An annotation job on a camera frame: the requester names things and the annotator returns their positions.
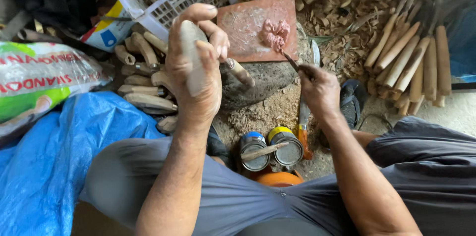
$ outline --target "clay board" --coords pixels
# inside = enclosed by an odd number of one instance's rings
[[[217,25],[228,34],[228,57],[238,62],[286,61],[282,54],[266,47],[259,38],[268,18],[272,23],[284,19],[289,24],[291,29],[283,50],[293,60],[298,60],[294,0],[254,0],[219,8]]]

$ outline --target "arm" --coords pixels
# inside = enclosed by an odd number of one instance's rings
[[[214,6],[194,4],[174,19],[170,28],[169,53],[165,62],[179,106],[178,123],[164,166],[140,209],[137,235],[185,236],[193,233],[200,206],[208,131],[220,108],[221,78],[217,46],[195,41],[205,70],[205,81],[200,93],[190,96],[186,80],[191,63],[182,55],[179,31],[184,20],[200,24],[216,14]],[[227,44],[228,37],[221,43]]]
[[[313,66],[306,67],[314,80],[299,72],[303,95],[330,143],[342,200],[359,233],[421,235],[403,200],[354,138],[340,113],[337,78]]]

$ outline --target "trousers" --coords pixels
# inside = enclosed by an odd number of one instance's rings
[[[170,142],[171,137],[112,143],[93,159],[80,198],[133,228]],[[424,235],[475,233],[476,137],[405,117],[365,149]],[[235,235],[248,226],[285,217],[313,223],[336,236],[358,235],[335,175],[268,187],[206,156],[193,235]]]

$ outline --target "pink putty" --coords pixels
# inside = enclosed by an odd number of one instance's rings
[[[280,52],[282,47],[286,44],[291,30],[286,20],[280,20],[279,23],[271,24],[271,20],[267,19],[263,23],[263,29],[260,36],[267,47]]]

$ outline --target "paint can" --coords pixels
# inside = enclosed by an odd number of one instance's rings
[[[276,161],[283,166],[293,166],[297,164],[304,154],[301,142],[287,127],[279,126],[268,134],[269,145],[288,142],[289,144],[277,149],[274,152]]]
[[[248,132],[241,137],[240,155],[266,147],[265,137],[262,134],[258,132]],[[258,172],[263,170],[269,164],[270,160],[270,155],[266,154],[251,161],[242,162],[242,165],[249,171]]]

